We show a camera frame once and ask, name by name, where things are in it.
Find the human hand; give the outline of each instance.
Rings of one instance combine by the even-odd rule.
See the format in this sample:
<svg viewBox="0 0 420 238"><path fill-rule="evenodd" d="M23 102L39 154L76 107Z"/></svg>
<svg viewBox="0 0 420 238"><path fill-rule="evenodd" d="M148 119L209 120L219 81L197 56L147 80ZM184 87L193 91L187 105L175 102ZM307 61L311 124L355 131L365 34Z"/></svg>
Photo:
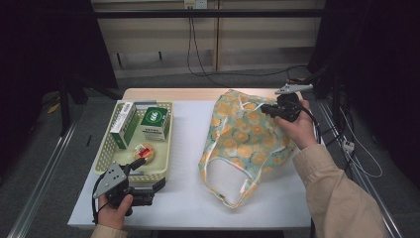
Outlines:
<svg viewBox="0 0 420 238"><path fill-rule="evenodd" d="M309 110L309 102L301 99L300 103ZM278 116L274 121L287 132L289 137L296 143L300 150L311 145L317 144L314 127L311 117L305 112L300 112L299 117L294 122L288 122Z"/></svg>
<svg viewBox="0 0 420 238"><path fill-rule="evenodd" d="M124 228L126 212L130 209L133 202L133 196L131 194L126 195L118 208L111 207L107 202L108 199L105 194L99 196L98 207L103 208L98 214L98 224L122 230Z"/></svg>

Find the patterned plastic bag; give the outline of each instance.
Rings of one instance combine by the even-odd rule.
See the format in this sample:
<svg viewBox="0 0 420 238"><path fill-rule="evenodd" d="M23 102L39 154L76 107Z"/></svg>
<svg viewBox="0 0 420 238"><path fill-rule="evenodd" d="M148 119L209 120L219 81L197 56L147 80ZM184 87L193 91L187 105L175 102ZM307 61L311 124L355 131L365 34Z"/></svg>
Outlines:
<svg viewBox="0 0 420 238"><path fill-rule="evenodd" d="M262 173L286 162L295 148L274 120L261 112L260 107L265 103L275 104L275 101L231 89L220 96L213 109L198 167L210 191L231 208L242 205L257 189ZM207 167L215 160L222 160L246 175L238 201L229 201L208 182Z"/></svg>

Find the green box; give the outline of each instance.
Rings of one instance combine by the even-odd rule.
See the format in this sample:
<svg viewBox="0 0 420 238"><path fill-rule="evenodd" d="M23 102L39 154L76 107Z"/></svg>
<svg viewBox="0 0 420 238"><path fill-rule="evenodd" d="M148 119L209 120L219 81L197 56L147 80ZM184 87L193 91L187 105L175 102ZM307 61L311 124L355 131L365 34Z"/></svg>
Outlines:
<svg viewBox="0 0 420 238"><path fill-rule="evenodd" d="M110 131L118 148L127 149L129 147L139 121L136 105L133 102L124 103Z"/></svg>
<svg viewBox="0 0 420 238"><path fill-rule="evenodd" d="M161 107L149 107L142 120L141 127L147 140L164 141L168 132L168 110Z"/></svg>

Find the gray floor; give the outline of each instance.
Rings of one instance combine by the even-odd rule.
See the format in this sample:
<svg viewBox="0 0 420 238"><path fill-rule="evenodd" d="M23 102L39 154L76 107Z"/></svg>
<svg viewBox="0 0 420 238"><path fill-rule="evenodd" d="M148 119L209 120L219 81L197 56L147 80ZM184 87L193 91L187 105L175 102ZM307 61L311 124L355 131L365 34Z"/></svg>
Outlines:
<svg viewBox="0 0 420 238"><path fill-rule="evenodd" d="M308 55L302 55L306 57L294 59L288 65L305 63ZM154 61L155 56L158 58L158 53L150 54L150 56L150 61ZM129 87L218 86L206 77L191 75L188 68L185 67L185 63L180 63L179 66L174 66L170 69L170 65L177 65L180 59L185 61L185 55L182 54L176 55L173 62L170 62L170 59L172 59L170 54L163 54L162 61L154 62L166 65L160 66L164 67L162 73L159 73L158 65L146 67L144 66L145 63L141 64L132 61L130 57L135 58L134 56L122 56L123 64L119 66L118 62L115 61L115 56L111 56L116 74L128 75L127 77L118 78L120 89L115 90L117 92L122 93ZM280 68L284 68L281 65L285 65L283 63L286 62L282 61L282 57L274 58L272 62L278 63L278 65L273 66L271 64L270 68L262 68L258 64L244 63L238 60L232 63L232 67L226 68L226 70L239 70L247 67L249 70L229 72L240 72L242 74L274 73L272 75L217 74L210 77L212 80L233 87L279 88L284 85L285 80L289 77L308 75L304 68L291 70L288 73L289 75L286 72L276 73L279 72ZM25 237L25 235L27 237L89 237L91 233L91 231L71 228L66 223L93 163L115 101L94 90L86 89L86 91L89 95L86 105L71 104L72 119L79 118L79 120L75 124L74 132L66 145L65 151L55 165L54 173L50 174L52 180L45 185L40 203L30 203L34 213L28 221L29 226L22 231L23 236L21 237ZM53 93L46 95L45 100L52 96ZM330 101L328 99L315 100L310 91L303 93L303 96L310 100L312 111L321 124L321 130L327 131L329 127L322 114L320 105L329 105ZM387 150L372 138L372 132L364 122L363 116L358 114L357 109L353 108L352 115L355 121L357 138L370 154L377 159L383 170L383 175L380 178L371 178L370 181L380 195L384 207L389 211L398 230L401 232L401 236L418 236L420 234L420 227L418 226L420 224L420 191L395 167ZM46 110L43 111L34 127L33 133L28 135L30 143L22 147L19 160L11 167L10 172L3 177L0 186L0 195L2 197L0 199L0 209L2 211L0 216L0 237L7 237L14 228L20 213L25 209L25 205L28 204L29 198L36 195L34 194L34 187L37 187L37 182L42 177L44 168L51 163L50 158L58 143L59 132L59 109L52 114L47 113ZM346 132L346 136L350 137L349 131ZM326 143L332 141L333 138L334 135L331 132L326 132L323 136ZM333 141L328 146L328 149L338 166L343 168L346 161L340 152L338 143ZM359 144L356 144L356 152L364 169L376 175L378 168L372 161L371 156ZM286 238L308 237L309 229L286 230L284 234ZM146 238L154 235L156 234L152 231L130 233L130 237Z"/></svg>

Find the green and white box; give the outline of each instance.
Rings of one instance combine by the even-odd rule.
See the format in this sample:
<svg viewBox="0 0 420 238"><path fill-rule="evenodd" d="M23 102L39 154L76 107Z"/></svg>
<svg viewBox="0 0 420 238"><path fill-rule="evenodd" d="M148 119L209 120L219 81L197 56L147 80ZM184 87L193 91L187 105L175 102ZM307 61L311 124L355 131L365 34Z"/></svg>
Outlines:
<svg viewBox="0 0 420 238"><path fill-rule="evenodd" d="M142 120L141 127L147 140L164 141L169 131L168 110L161 107L149 107Z"/></svg>
<svg viewBox="0 0 420 238"><path fill-rule="evenodd" d="M127 149L140 121L134 102L126 102L118 114L114 125L111 127L111 135L120 149Z"/></svg>

